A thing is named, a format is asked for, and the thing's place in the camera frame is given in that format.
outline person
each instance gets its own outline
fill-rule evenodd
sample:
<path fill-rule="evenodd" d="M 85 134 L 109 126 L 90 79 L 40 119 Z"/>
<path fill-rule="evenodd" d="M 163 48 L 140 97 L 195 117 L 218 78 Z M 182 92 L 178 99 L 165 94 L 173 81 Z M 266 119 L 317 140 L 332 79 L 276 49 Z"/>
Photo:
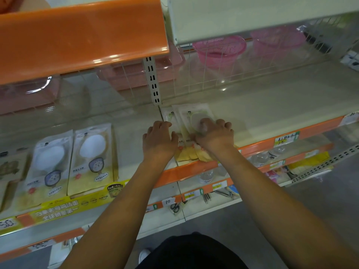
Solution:
<path fill-rule="evenodd" d="M 318 217 L 268 179 L 233 147 L 231 123 L 202 119 L 205 135 L 192 139 L 228 171 L 251 216 L 289 268 L 359 268 L 356 253 Z M 178 136 L 169 122 L 154 122 L 143 135 L 143 161 L 126 187 L 79 240 L 61 268 L 124 268 L 132 252 L 151 191 Z M 170 237 L 138 268 L 247 268 L 216 240 L 194 232 Z"/>

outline person's left hand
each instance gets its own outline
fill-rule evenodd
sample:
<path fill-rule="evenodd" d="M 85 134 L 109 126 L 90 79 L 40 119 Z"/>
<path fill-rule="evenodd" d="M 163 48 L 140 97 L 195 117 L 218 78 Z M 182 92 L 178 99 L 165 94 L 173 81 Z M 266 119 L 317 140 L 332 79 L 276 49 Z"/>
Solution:
<path fill-rule="evenodd" d="M 169 136 L 170 122 L 156 121 L 142 136 L 143 161 L 165 167 L 178 147 L 178 135 Z"/>

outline hand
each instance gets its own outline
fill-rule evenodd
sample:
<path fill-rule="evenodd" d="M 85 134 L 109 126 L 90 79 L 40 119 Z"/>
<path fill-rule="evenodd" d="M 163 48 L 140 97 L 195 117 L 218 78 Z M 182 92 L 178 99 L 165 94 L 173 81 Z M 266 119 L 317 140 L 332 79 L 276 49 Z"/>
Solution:
<path fill-rule="evenodd" d="M 192 134 L 191 139 L 197 142 L 201 147 L 218 157 L 218 154 L 227 149 L 233 148 L 234 131 L 231 122 L 225 122 L 218 119 L 214 123 L 209 118 L 203 118 L 201 124 L 207 128 L 204 135 Z"/>
<path fill-rule="evenodd" d="M 160 165 L 163 168 L 174 156 L 178 146 L 178 136 L 173 131 L 168 134 L 170 122 L 156 121 L 142 136 L 143 161 Z"/>

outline perforated metal strip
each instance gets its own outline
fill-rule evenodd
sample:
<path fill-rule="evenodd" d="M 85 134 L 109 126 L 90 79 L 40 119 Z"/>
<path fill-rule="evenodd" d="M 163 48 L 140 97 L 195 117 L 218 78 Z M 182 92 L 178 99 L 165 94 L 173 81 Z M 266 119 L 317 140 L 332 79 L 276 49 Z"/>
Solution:
<path fill-rule="evenodd" d="M 359 143 L 353 145 L 352 147 L 348 148 L 347 150 L 344 150 L 343 152 L 327 159 L 321 164 L 318 164 L 317 166 L 312 167 L 309 170 L 306 170 L 305 172 L 300 173 L 296 178 L 293 179 L 293 183 L 298 183 L 302 181 L 303 179 L 306 179 L 308 176 L 314 175 L 327 167 L 330 167 L 334 164 L 337 164 L 343 160 L 346 160 L 347 158 L 359 153 Z"/>
<path fill-rule="evenodd" d="M 151 99 L 155 106 L 161 105 L 161 94 L 159 92 L 159 84 L 156 72 L 156 63 L 154 57 L 146 57 L 143 59 L 143 65 L 146 71 L 146 79 L 148 88 L 150 89 Z"/>

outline purple cartoon face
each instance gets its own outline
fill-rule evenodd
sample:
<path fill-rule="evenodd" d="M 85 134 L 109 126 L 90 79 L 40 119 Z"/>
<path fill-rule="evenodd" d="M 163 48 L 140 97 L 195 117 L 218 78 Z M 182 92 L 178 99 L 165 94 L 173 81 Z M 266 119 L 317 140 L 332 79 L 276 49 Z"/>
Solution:
<path fill-rule="evenodd" d="M 98 157 L 98 158 L 95 158 L 94 160 L 90 161 L 89 168 L 92 172 L 101 174 L 103 165 L 104 165 L 103 158 Z"/>
<path fill-rule="evenodd" d="M 60 170 L 52 171 L 45 176 L 45 185 L 48 187 L 56 186 L 56 184 L 60 181 L 60 179 L 61 179 L 61 171 Z"/>

